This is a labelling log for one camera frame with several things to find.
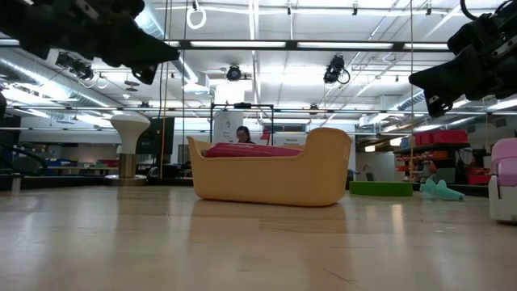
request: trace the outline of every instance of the yellow tub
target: yellow tub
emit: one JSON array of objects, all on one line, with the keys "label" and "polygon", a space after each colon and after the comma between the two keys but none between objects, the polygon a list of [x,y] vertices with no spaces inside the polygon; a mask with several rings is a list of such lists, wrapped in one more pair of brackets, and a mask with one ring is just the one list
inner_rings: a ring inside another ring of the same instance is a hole
[{"label": "yellow tub", "polygon": [[342,130],[311,130],[296,157],[205,158],[210,143],[188,144],[194,190],[204,199],[326,206],[345,193],[351,139]]}]

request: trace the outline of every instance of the dark hair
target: dark hair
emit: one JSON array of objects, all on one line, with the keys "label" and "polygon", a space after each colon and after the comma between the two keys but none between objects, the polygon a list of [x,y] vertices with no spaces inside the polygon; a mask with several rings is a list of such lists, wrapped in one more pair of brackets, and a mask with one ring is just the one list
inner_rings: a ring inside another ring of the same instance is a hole
[{"label": "dark hair", "polygon": [[243,126],[243,125],[239,126],[237,128],[237,131],[235,131],[235,132],[238,133],[239,130],[242,130],[248,136],[248,140],[246,142],[251,142],[250,130],[246,126]]}]

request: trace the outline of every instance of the pink object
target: pink object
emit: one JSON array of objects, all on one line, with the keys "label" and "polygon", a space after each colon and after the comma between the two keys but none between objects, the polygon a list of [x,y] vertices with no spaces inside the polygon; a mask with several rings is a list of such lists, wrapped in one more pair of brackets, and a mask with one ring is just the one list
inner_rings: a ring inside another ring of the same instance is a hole
[{"label": "pink object", "polygon": [[279,146],[219,142],[207,150],[205,157],[294,157],[300,153],[299,149]]},{"label": "pink object", "polygon": [[517,186],[517,138],[504,138],[492,149],[492,172],[499,186]]}]

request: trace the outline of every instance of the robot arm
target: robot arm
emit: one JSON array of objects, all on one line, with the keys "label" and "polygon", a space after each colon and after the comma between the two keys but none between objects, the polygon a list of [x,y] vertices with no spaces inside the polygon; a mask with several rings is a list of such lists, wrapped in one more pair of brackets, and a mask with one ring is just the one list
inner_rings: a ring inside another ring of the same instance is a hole
[{"label": "robot arm", "polygon": [[135,78],[152,84],[158,64],[179,52],[143,32],[134,22],[143,0],[0,0],[0,31],[22,49],[47,58],[50,48],[65,49],[108,65],[125,65]]},{"label": "robot arm", "polygon": [[493,15],[479,18],[466,10],[464,0],[461,5],[473,21],[448,41],[456,58],[410,76],[410,83],[424,90],[433,117],[451,110],[462,95],[505,99],[517,92],[517,2],[505,2]]}]

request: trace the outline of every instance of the woman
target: woman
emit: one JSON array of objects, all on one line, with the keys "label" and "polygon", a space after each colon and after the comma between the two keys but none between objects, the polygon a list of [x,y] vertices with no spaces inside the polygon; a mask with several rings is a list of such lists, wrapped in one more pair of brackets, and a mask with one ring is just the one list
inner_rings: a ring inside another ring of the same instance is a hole
[{"label": "woman", "polygon": [[250,138],[250,130],[246,126],[239,126],[237,128],[237,139],[240,143],[254,144],[254,142],[252,142]]}]

